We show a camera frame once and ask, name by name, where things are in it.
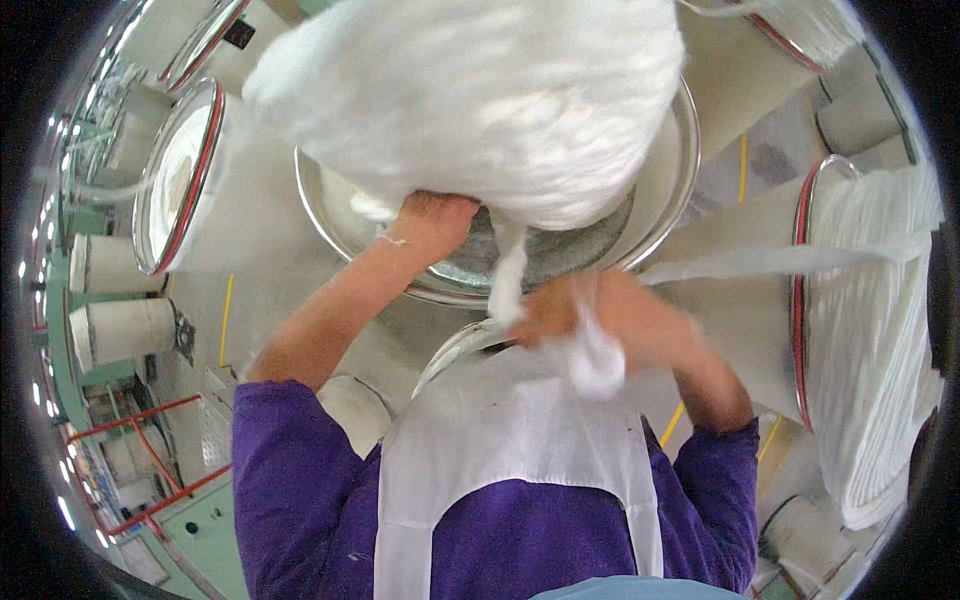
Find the person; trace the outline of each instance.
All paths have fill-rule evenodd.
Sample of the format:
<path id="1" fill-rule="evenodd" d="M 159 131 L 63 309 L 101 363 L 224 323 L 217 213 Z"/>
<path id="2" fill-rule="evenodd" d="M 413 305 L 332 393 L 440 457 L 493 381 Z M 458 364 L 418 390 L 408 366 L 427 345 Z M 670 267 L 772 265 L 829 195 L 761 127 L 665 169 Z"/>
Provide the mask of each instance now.
<path id="1" fill-rule="evenodd" d="M 515 345 L 440 372 L 366 458 L 324 411 L 316 393 L 351 341 L 464 242 L 477 209 L 410 195 L 236 389 L 234 518 L 251 597 L 528 598 L 614 575 L 743 590 L 757 551 L 750 401 L 695 323 L 630 276 L 537 290 Z M 590 281 L 628 374 L 607 401 L 572 394 L 538 349 L 576 333 L 574 292 Z M 694 428 L 671 465 L 641 413 L 680 398 Z"/>

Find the red metal frame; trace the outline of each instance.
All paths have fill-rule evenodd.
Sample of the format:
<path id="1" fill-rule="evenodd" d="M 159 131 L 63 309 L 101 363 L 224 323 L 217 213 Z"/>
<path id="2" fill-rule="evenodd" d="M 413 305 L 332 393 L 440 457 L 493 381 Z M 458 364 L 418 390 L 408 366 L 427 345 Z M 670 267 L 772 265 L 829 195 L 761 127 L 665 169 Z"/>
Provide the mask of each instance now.
<path id="1" fill-rule="evenodd" d="M 197 400 L 197 399 L 200 399 L 200 395 L 199 395 L 199 394 L 197 394 L 197 395 L 195 395 L 195 396 L 191 396 L 191 397 L 186 397 L 186 398 L 183 398 L 183 399 L 181 399 L 181 400 L 176 400 L 176 401 L 174 401 L 174 402 L 168 402 L 168 403 L 166 403 L 166 404 L 161 404 L 160 406 L 157 406 L 156 408 L 151 408 L 151 409 L 149 409 L 149 410 L 145 410 L 145 411 L 143 411 L 142 413 L 137 413 L 136 415 L 132 415 L 132 416 L 130 416 L 130 417 L 124 417 L 124 418 L 122 418 L 122 419 L 120 419 L 120 420 L 115 420 L 115 421 L 112 421 L 112 422 L 109 422 L 109 423 L 105 423 L 105 424 L 103 424 L 103 425 L 100 425 L 99 427 L 94 427 L 94 428 L 92 428 L 92 429 L 87 429 L 87 430 L 84 431 L 83 433 L 78 433 L 78 434 L 76 434 L 76 435 L 73 435 L 73 436 L 67 438 L 65 444 L 66 444 L 66 445 L 71 445 L 72 443 L 76 442 L 77 440 L 80 440 L 80 439 L 82 439 L 82 438 L 88 438 L 88 437 L 93 436 L 93 435 L 96 435 L 96 434 L 98 434 L 98 433 L 103 433 L 103 432 L 105 432 L 105 431 L 108 431 L 108 430 L 110 430 L 110 429 L 113 429 L 114 427 L 119 427 L 119 426 L 121 426 L 121 425 L 126 425 L 126 424 L 132 425 L 132 426 L 133 426 L 133 429 L 136 431 L 136 434 L 140 437 L 140 441 L 143 442 L 143 444 L 144 444 L 145 446 L 147 446 L 147 452 L 150 453 L 151 458 L 154 459 L 154 462 L 155 462 L 156 465 L 160 468 L 160 472 L 163 474 L 163 477 L 166 478 L 167 482 L 170 484 L 170 487 L 174 490 L 174 494 L 173 494 L 172 496 L 170 496 L 169 498 L 164 499 L 162 502 L 158 502 L 157 504 L 155 504 L 154 506 L 148 508 L 147 510 L 145 510 L 145 511 L 142 512 L 142 513 L 140 513 L 139 515 L 136 515 L 136 516 L 133 516 L 133 517 L 127 519 L 125 522 L 123 522 L 123 523 L 121 523 L 120 525 L 114 527 L 113 529 L 109 529 L 109 528 L 105 527 L 104 524 L 100 522 L 100 519 L 97 517 L 96 512 L 93 510 L 93 507 L 90 506 L 89 496 L 88 496 L 87 494 L 82 494 L 82 495 L 84 496 L 84 504 L 86 505 L 87 510 L 90 512 L 90 516 L 93 518 L 93 522 L 95 522 L 95 523 L 97 524 L 97 526 L 100 528 L 101 531 L 103 531 L 103 533 L 104 533 L 105 536 L 116 536 L 116 535 L 122 534 L 123 532 L 127 531 L 128 529 L 130 529 L 131 527 L 133 527 L 135 524 L 139 523 L 140 521 L 146 521 L 147 526 L 150 527 L 150 529 L 151 529 L 152 531 L 154 531 L 155 533 L 156 533 L 156 532 L 159 532 L 159 533 L 157 533 L 157 534 L 158 534 L 159 536 L 163 537 L 163 536 L 161 535 L 161 534 L 163 533 L 163 532 L 162 532 L 162 529 L 160 529 L 159 525 L 153 520 L 152 515 L 155 515 L 156 513 L 162 511 L 163 509 L 165 509 L 166 507 L 170 506 L 170 505 L 173 504 L 174 502 L 176 502 L 176 501 L 182 499 L 184 496 L 187 496 L 188 494 L 192 493 L 192 492 L 195 491 L 197 488 L 199 488 L 199 487 L 201 487 L 201 486 L 203 486 L 203 485 L 205 485 L 205 484 L 213 481 L 214 479 L 216 479 L 216 478 L 219 477 L 220 475 L 223 475 L 224 473 L 226 473 L 227 471 L 230 470 L 230 465 L 226 465 L 225 467 L 219 468 L 219 469 L 215 470 L 214 472 L 210 473 L 209 475 L 207 475 L 207 476 L 204 477 L 203 479 L 200 479 L 200 480 L 198 480 L 198 481 L 195 481 L 194 483 L 190 484 L 189 486 L 186 486 L 186 487 L 184 487 L 184 488 L 181 488 L 181 487 L 177 484 L 177 481 L 174 479 L 173 475 L 170 474 L 170 471 L 167 470 L 167 467 L 165 467 L 165 466 L 163 465 L 163 463 L 160 461 L 159 457 L 156 456 L 156 452 L 154 451 L 153 447 L 150 446 L 150 443 L 149 443 L 149 442 L 147 442 L 147 437 L 146 437 L 145 435 L 143 435 L 143 430 L 140 429 L 140 424 L 137 422 L 138 420 L 146 419 L 147 417 L 151 417 L 151 416 L 153 416 L 153 415 L 155 415 L 155 414 L 157 414 L 157 413 L 162 413 L 163 411 L 167 411 L 167 410 L 170 410 L 171 408 L 176 408 L 176 407 L 178 407 L 178 406 L 182 406 L 183 404 L 186 404 L 187 402 L 192 402 L 192 401 Z M 80 478 L 80 470 L 79 470 L 79 469 L 74 469 L 73 478 L 74 478 L 74 480 L 76 481 L 76 483 L 77 483 L 78 486 L 80 486 L 80 485 L 83 484 L 83 483 L 82 483 L 82 480 L 81 480 L 81 478 Z"/>

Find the floor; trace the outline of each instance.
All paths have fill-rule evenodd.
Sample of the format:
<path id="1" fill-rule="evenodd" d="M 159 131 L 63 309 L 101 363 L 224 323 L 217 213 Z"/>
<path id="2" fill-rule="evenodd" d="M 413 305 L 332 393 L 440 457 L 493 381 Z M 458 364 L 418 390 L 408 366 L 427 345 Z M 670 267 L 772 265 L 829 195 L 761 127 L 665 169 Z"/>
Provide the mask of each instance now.
<path id="1" fill-rule="evenodd" d="M 702 165 L 681 227 L 805 175 L 827 154 L 813 123 L 814 111 L 827 101 L 814 81 Z M 271 332 L 343 267 L 319 235 L 317 244 L 316 255 L 293 256 L 269 272 L 171 275 L 166 294 L 196 326 L 194 364 L 191 367 L 175 353 L 158 357 L 159 378 L 152 384 L 156 399 L 170 401 L 203 392 L 207 367 L 226 366 L 243 381 Z M 439 345 L 463 325 L 482 318 L 401 297 L 361 333 L 338 371 L 369 383 L 396 414 Z M 762 525 L 789 496 L 817 497 L 825 492 L 812 436 L 776 414 L 760 410 L 758 415 L 757 520 Z M 647 418 L 666 453 L 675 457 L 692 431 L 683 406 L 656 406 Z M 206 475 L 197 407 L 171 411 L 168 419 L 183 479 L 190 482 Z M 878 533 L 862 535 L 875 540 Z"/>

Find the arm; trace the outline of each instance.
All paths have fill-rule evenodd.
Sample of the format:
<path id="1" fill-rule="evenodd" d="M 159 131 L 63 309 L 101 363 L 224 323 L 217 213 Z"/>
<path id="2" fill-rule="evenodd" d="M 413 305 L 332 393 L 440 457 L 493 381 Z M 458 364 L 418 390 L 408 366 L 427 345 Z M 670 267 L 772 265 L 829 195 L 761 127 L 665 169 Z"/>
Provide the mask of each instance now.
<path id="1" fill-rule="evenodd" d="M 532 347 L 544 338 L 572 335 L 575 277 L 580 276 L 551 281 L 528 299 L 527 320 L 513 331 L 521 344 Z M 696 323 L 625 273 L 601 273 L 596 286 L 597 321 L 622 345 L 628 371 L 672 370 L 694 426 L 727 433 L 750 424 L 754 413 L 746 390 Z"/>
<path id="2" fill-rule="evenodd" d="M 295 379 L 318 391 L 371 319 L 414 277 L 464 242 L 478 207 L 464 196 L 408 196 L 386 237 L 353 259 L 270 338 L 248 380 Z"/>

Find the yellow line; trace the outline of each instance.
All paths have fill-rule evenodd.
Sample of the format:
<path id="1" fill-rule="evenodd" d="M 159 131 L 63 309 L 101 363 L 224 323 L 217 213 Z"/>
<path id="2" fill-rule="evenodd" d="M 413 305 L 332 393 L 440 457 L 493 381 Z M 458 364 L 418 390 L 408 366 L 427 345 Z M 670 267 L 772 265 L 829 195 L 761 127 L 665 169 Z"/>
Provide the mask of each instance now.
<path id="1" fill-rule="evenodd" d="M 813 116 L 813 103 L 810 102 L 809 96 L 804 96 L 806 98 L 806 108 L 810 111 L 810 130 L 813 132 L 813 147 L 817 151 L 817 160 L 820 160 L 823 157 L 823 153 L 820 152 L 820 132 L 817 131 L 817 120 Z"/>
<path id="2" fill-rule="evenodd" d="M 677 410 L 673 413 L 673 419 L 670 420 L 670 424 L 666 426 L 666 431 L 663 432 L 663 437 L 660 438 L 660 447 L 666 445 L 666 441 L 670 439 L 670 434 L 673 433 L 673 428 L 677 426 L 677 421 L 680 420 L 680 415 L 684 413 L 684 404 L 681 402 L 677 405 Z"/>
<path id="3" fill-rule="evenodd" d="M 224 328 L 220 333 L 220 366 L 224 366 L 224 346 L 227 344 L 227 317 L 230 314 L 230 293 L 233 292 L 233 273 L 227 280 L 227 301 L 224 302 Z"/>
<path id="4" fill-rule="evenodd" d="M 747 133 L 740 136 L 740 195 L 736 201 L 743 202 L 747 193 Z"/>
<path id="5" fill-rule="evenodd" d="M 756 463 L 759 465 L 760 461 L 763 460 L 763 455 L 767 453 L 767 448 L 770 447 L 770 442 L 774 440 L 774 435 L 776 435 L 777 430 L 780 429 L 780 422 L 783 421 L 783 415 L 777 417 L 777 420 L 774 422 L 773 429 L 770 430 L 770 435 L 767 436 L 767 441 L 764 443 L 763 448 L 760 449 L 760 453 L 756 456 Z"/>

